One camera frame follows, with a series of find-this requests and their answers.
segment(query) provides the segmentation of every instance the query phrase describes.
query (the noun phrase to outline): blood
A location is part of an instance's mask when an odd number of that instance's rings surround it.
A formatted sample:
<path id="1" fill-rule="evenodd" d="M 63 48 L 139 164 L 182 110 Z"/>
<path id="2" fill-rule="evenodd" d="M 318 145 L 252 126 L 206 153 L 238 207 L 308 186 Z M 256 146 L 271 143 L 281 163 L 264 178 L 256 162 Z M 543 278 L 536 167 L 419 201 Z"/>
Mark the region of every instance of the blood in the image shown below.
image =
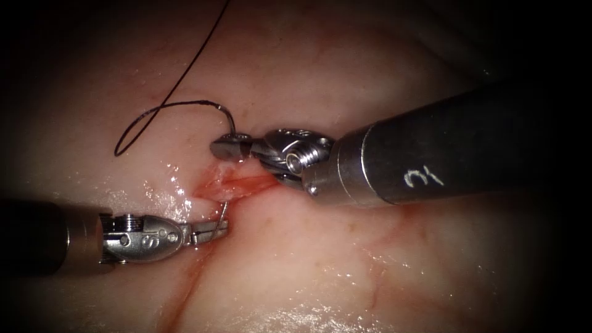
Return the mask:
<path id="1" fill-rule="evenodd" d="M 235 202 L 279 185 L 255 159 L 241 163 L 214 162 L 207 168 L 203 179 L 192 196 L 215 202 Z"/>

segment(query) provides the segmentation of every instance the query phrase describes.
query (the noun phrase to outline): moist tissue surface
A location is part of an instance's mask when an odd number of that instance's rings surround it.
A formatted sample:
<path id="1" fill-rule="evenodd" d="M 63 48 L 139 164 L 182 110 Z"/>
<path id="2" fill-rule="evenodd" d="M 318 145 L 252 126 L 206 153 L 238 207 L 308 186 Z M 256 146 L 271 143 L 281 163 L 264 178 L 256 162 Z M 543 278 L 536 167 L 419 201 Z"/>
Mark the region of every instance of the moist tissue surface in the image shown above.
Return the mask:
<path id="1" fill-rule="evenodd" d="M 231 201 L 231 232 L 212 244 L 101 276 L 15 282 L 29 322 L 56 332 L 483 332 L 525 319 L 541 294 L 552 231 L 537 199 L 320 207 L 256 160 L 214 159 L 208 145 L 228 126 L 211 107 L 163 110 L 113 156 L 128 123 L 185 70 L 222 5 L 89 15 L 54 51 L 59 60 L 23 74 L 22 94 L 34 98 L 2 119 L 6 142 L 19 142 L 18 151 L 2 146 L 13 156 L 7 195 L 180 223 Z M 219 102 L 254 136 L 293 127 L 338 138 L 501 73 L 446 22 L 415 2 L 232 1 L 170 102 Z"/>

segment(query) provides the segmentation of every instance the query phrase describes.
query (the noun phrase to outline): screw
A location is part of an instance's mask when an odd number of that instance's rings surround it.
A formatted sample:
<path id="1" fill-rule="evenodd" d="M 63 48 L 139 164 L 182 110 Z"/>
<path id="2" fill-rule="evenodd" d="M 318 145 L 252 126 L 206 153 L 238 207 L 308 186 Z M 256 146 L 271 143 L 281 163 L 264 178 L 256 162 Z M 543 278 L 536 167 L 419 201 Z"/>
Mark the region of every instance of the screw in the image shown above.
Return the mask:
<path id="1" fill-rule="evenodd" d="M 176 241 L 179 239 L 179 236 L 177 236 L 177 234 L 175 234 L 174 232 L 171 232 L 171 233 L 170 233 L 170 234 L 169 234 L 169 235 L 166 237 L 166 239 L 168 239 L 168 241 L 169 241 L 169 242 L 171 242 L 171 243 L 175 243 L 175 242 L 176 242 Z"/>
<path id="2" fill-rule="evenodd" d="M 128 237 L 128 235 L 123 235 L 119 239 L 119 243 L 121 243 L 123 246 L 127 246 L 130 243 L 130 238 Z"/>
<path id="3" fill-rule="evenodd" d="M 296 154 L 290 153 L 286 156 L 286 165 L 293 174 L 298 176 L 302 173 L 302 163 Z"/>
<path id="4" fill-rule="evenodd" d="M 306 191 L 313 197 L 316 197 L 319 194 L 319 189 L 312 184 L 306 185 Z"/>

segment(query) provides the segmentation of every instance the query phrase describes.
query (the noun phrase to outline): black suture thread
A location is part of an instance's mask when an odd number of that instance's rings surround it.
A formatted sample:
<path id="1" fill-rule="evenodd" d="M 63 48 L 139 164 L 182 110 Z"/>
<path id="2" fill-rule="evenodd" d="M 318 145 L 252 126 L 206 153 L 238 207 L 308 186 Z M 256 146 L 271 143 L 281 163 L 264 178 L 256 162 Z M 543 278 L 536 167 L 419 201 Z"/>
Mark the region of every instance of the black suture thread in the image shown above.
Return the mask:
<path id="1" fill-rule="evenodd" d="M 123 154 L 140 137 L 140 134 L 142 134 L 142 132 L 146 129 L 146 127 L 148 126 L 148 123 L 146 125 L 144 125 L 142 130 L 140 130 L 140 132 L 138 132 L 138 134 L 136 134 L 135 137 L 121 151 L 118 152 L 119 147 L 121 147 L 123 140 L 125 140 L 125 138 L 127 137 L 128 133 L 131 131 L 131 129 L 134 128 L 134 126 L 136 126 L 137 123 L 139 123 L 140 120 L 144 119 L 146 116 L 150 115 L 151 113 L 158 112 L 161 109 L 166 109 L 167 107 L 174 107 L 174 106 L 179 106 L 179 105 L 195 105 L 195 104 L 210 105 L 210 106 L 213 106 L 213 107 L 217 108 L 218 110 L 220 110 L 220 112 L 222 112 L 226 116 L 226 119 L 228 120 L 228 124 L 230 126 L 230 133 L 232 135 L 236 135 L 236 127 L 234 126 L 234 119 L 232 118 L 230 111 L 226 107 L 224 107 L 218 103 L 214 103 L 212 101 L 207 101 L 205 99 L 202 99 L 199 101 L 174 102 L 174 103 L 169 103 L 169 104 L 153 107 L 152 109 L 142 113 L 134 121 L 132 121 L 132 123 L 129 124 L 129 126 L 125 129 L 125 131 L 123 132 L 123 134 L 119 138 L 119 141 L 117 141 L 117 145 L 115 145 L 115 152 L 114 152 L 115 156 L 117 157 L 117 156 L 120 156 L 121 154 Z"/>
<path id="2" fill-rule="evenodd" d="M 179 80 L 177 80 L 177 82 L 175 83 L 175 85 L 173 86 L 173 89 L 171 89 L 171 91 L 166 95 L 165 99 L 162 101 L 162 103 L 160 103 L 160 106 L 152 108 L 146 112 L 144 112 L 142 115 L 140 115 L 139 117 L 137 117 L 128 127 L 127 129 L 123 132 L 121 138 L 119 139 L 119 141 L 117 142 L 117 145 L 115 146 L 115 151 L 113 152 L 114 155 L 116 157 L 120 156 L 121 154 L 125 153 L 126 150 L 128 150 L 131 145 L 134 144 L 134 142 L 136 142 L 136 140 L 138 140 L 138 138 L 140 137 L 140 135 L 142 135 L 142 133 L 146 130 L 146 128 L 150 125 L 150 123 L 152 123 L 152 120 L 154 120 L 154 117 L 156 117 L 156 115 L 159 113 L 159 111 L 161 109 L 164 109 L 166 107 L 172 107 L 172 106 L 176 106 L 176 105 L 187 105 L 187 104 L 202 104 L 202 105 L 212 105 L 218 108 L 218 110 L 224 112 L 224 114 L 226 114 L 226 116 L 228 117 L 228 120 L 230 121 L 230 127 L 231 127 L 231 134 L 234 135 L 235 131 L 234 131 L 234 121 L 232 120 L 232 116 L 230 115 L 230 113 L 228 112 L 228 109 L 223 107 L 222 105 L 216 104 L 214 102 L 210 102 L 210 101 L 189 101 L 189 102 L 177 102 L 177 103 L 170 103 L 170 104 L 166 104 L 166 102 L 168 101 L 168 99 L 173 95 L 173 93 L 175 92 L 175 90 L 177 89 L 177 87 L 179 86 L 179 84 L 181 84 L 182 80 L 185 78 L 185 76 L 187 75 L 187 73 L 189 72 L 189 70 L 191 69 L 191 67 L 193 66 L 193 64 L 195 63 L 195 61 L 197 60 L 197 58 L 199 57 L 199 55 L 204 51 L 205 46 L 208 44 L 210 38 L 212 37 L 212 34 L 214 34 L 214 30 L 216 30 L 216 27 L 218 26 L 218 23 L 220 22 L 220 20 L 222 19 L 222 16 L 224 15 L 224 12 L 226 11 L 226 8 L 228 7 L 228 4 L 230 3 L 230 0 L 226 0 L 226 2 L 224 3 L 224 7 L 222 7 L 222 11 L 220 12 L 220 15 L 218 16 L 218 18 L 216 19 L 216 22 L 214 23 L 214 26 L 212 27 L 212 29 L 210 30 L 210 33 L 208 34 L 208 36 L 205 38 L 205 41 L 202 44 L 202 47 L 199 48 L 199 51 L 197 51 L 197 53 L 195 54 L 195 57 L 193 57 L 193 60 L 191 60 L 191 62 L 189 63 L 189 66 L 187 66 L 187 69 L 185 69 L 185 72 L 183 72 L 183 74 L 181 75 L 181 77 L 179 78 Z M 150 119 L 148 119 L 148 121 L 146 122 L 146 124 L 142 127 L 142 129 L 139 130 L 139 132 L 134 136 L 134 138 L 132 138 L 132 140 L 121 150 L 119 150 L 119 147 L 121 146 L 121 143 L 123 142 L 123 140 L 127 137 L 128 133 L 130 132 L 130 130 L 140 121 L 142 120 L 144 117 L 146 117 L 147 115 L 149 115 L 150 113 L 154 113 Z"/>

